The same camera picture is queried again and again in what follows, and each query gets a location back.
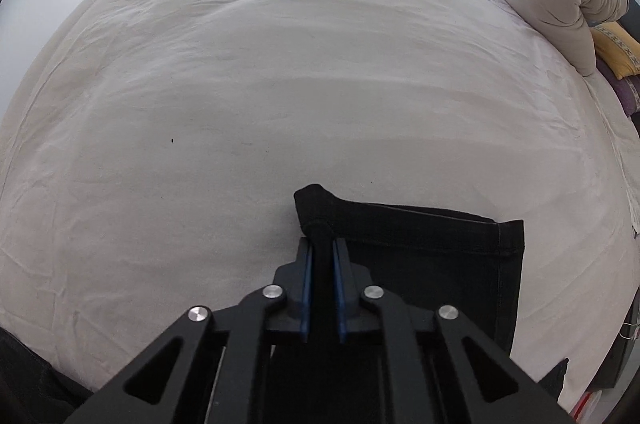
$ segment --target black metal bracket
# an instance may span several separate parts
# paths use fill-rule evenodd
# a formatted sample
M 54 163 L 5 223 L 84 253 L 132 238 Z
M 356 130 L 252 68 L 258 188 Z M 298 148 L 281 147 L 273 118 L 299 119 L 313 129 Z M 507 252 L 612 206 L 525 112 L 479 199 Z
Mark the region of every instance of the black metal bracket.
M 455 307 L 434 313 L 372 285 L 344 240 L 331 256 L 314 252 L 303 238 L 273 285 L 235 307 L 185 312 L 66 422 L 572 422 Z M 318 289 L 327 266 L 333 289 Z M 329 304 L 314 292 L 329 292 Z M 336 375 L 335 365 L 360 364 L 356 350 L 372 367 L 351 396 L 351 370 Z

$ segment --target bed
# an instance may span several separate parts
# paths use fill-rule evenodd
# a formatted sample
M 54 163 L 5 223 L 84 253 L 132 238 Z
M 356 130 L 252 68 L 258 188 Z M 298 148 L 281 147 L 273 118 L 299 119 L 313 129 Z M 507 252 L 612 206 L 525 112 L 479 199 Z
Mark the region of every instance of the bed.
M 570 409 L 640 284 L 640 141 L 505 0 L 85 0 L 0 127 L 0 327 L 95 389 L 292 260 L 291 197 L 525 222 L 512 359 Z

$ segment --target black cloth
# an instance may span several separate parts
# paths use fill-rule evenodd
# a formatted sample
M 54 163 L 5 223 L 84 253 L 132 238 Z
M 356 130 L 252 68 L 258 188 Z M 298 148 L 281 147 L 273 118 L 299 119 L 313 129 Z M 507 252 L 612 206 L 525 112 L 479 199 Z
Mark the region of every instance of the black cloth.
M 0 328 L 0 422 L 58 424 L 92 392 Z
M 524 253 L 522 220 L 494 220 L 445 209 L 356 203 L 321 185 L 294 195 L 302 232 L 347 241 L 353 263 L 408 304 L 461 309 L 511 350 Z
M 562 359 L 556 364 L 551 371 L 538 381 L 538 384 L 551 396 L 555 401 L 558 400 L 562 388 L 564 388 L 564 375 L 569 366 L 569 359 Z

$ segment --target metal screw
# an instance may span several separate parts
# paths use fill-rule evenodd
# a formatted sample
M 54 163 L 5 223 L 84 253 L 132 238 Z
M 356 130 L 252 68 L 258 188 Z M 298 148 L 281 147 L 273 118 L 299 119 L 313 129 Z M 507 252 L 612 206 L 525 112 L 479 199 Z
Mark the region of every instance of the metal screw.
M 209 311 L 204 307 L 194 307 L 189 311 L 189 319 L 191 321 L 195 321 L 199 323 L 200 321 L 204 321 L 207 319 L 209 315 Z
M 385 291 L 378 285 L 369 285 L 364 289 L 364 295 L 369 299 L 380 299 L 385 295 Z
M 443 305 L 438 309 L 438 314 L 443 319 L 453 320 L 458 317 L 460 312 L 458 312 L 457 308 L 452 307 L 451 305 Z
M 269 299 L 275 299 L 282 296 L 282 287 L 280 285 L 267 285 L 262 289 L 262 295 Z

